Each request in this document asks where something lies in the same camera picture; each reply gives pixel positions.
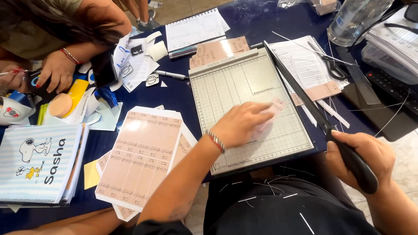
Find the tattoo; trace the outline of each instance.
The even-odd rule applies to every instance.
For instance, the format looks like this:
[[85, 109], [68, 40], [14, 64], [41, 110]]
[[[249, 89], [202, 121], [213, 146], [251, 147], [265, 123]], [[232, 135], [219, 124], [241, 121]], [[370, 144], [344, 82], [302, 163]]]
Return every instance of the tattoo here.
[[190, 210], [190, 207], [193, 203], [193, 200], [189, 201], [186, 206], [175, 207], [171, 213], [168, 215], [170, 221], [177, 221], [184, 219], [187, 215], [187, 212]]

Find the plastic bottle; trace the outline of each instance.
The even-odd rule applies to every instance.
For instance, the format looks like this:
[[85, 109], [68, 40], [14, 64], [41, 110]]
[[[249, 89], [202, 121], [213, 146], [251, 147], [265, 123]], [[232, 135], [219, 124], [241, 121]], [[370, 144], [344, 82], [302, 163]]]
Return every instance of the plastic bottle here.
[[394, 0], [346, 0], [328, 27], [328, 38], [339, 46], [351, 46], [356, 38], [376, 22]]

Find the black sticker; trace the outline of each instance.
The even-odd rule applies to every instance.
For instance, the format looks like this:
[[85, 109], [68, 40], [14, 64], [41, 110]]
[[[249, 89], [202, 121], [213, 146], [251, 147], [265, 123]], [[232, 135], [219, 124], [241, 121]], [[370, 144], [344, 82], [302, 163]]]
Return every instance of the black sticker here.
[[137, 56], [137, 55], [140, 55], [142, 53], [144, 53], [144, 49], [142, 49], [142, 45], [134, 46], [131, 49], [132, 56]]

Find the mug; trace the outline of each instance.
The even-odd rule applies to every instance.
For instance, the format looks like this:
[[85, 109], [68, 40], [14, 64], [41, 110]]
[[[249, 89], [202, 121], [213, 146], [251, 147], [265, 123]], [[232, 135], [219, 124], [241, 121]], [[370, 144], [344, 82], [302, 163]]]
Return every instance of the mug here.
[[16, 100], [0, 97], [0, 125], [10, 125], [20, 122], [36, 112], [32, 97], [28, 96], [31, 107], [23, 105]]

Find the table surface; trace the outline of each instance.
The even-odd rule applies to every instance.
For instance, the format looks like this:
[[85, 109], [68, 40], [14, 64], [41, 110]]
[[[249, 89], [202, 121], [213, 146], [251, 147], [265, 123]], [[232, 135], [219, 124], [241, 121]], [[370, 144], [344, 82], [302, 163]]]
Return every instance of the table surface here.
[[[248, 44], [254, 45], [263, 40], [266, 40], [268, 43], [283, 41], [282, 38], [273, 34], [271, 31], [275, 31], [289, 39], [311, 35], [318, 41], [319, 45], [321, 45], [328, 55], [331, 54], [326, 29], [335, 17], [335, 13], [318, 16], [306, 3], [283, 9], [277, 7], [277, 1], [268, 0], [236, 0], [221, 5], [218, 9], [231, 28], [226, 32], [227, 38], [245, 36]], [[164, 40], [167, 45], [165, 27], [163, 26], [156, 30], [160, 31], [163, 35], [158, 37], [156, 42]], [[144, 38], [151, 33], [143, 33], [135, 38]], [[361, 61], [359, 49], [354, 51], [354, 57], [357, 58], [357, 61]], [[172, 73], [188, 74], [189, 58], [189, 56], [186, 56], [171, 61], [168, 56], [165, 56], [158, 61], [160, 64], [158, 69]], [[362, 69], [367, 69], [364, 63], [360, 65]], [[196, 139], [199, 139], [201, 137], [199, 119], [194, 104], [193, 92], [187, 85], [187, 81], [165, 76], [160, 76], [160, 80], [164, 81], [168, 87], [160, 87], [160, 85], [145, 87], [145, 83], [143, 82], [132, 93], [128, 93], [123, 87], [115, 92], [117, 100], [123, 102], [119, 119], [120, 122], [123, 121], [127, 111], [134, 106], [157, 107], [164, 105], [167, 110], [181, 112], [185, 124]], [[352, 106], [341, 95], [333, 97], [332, 100], [338, 113], [350, 123], [349, 129], [344, 127], [345, 132], [376, 133], [376, 130], [370, 128], [370, 125], [362, 117], [357, 117], [355, 113], [349, 111], [349, 109], [352, 109]], [[300, 108], [299, 111], [307, 132], [314, 142], [315, 149], [300, 155], [292, 155], [264, 162], [241, 171], [258, 169], [291, 158], [326, 150], [324, 133], [319, 127], [316, 128], [310, 123]], [[335, 118], [328, 115], [328, 120], [331, 124], [337, 125], [339, 129], [341, 128], [340, 123]], [[116, 137], [117, 131], [91, 131], [87, 141], [83, 165], [98, 159], [109, 151], [113, 147]], [[210, 179], [212, 179], [212, 176], [209, 174], [205, 178], [205, 181], [209, 181]], [[84, 171], [81, 170], [76, 195], [69, 207], [19, 209], [17, 213], [12, 212], [9, 208], [0, 209], [0, 234], [14, 230], [29, 229], [45, 223], [110, 207], [110, 203], [96, 199], [94, 190], [95, 187], [84, 190]]]

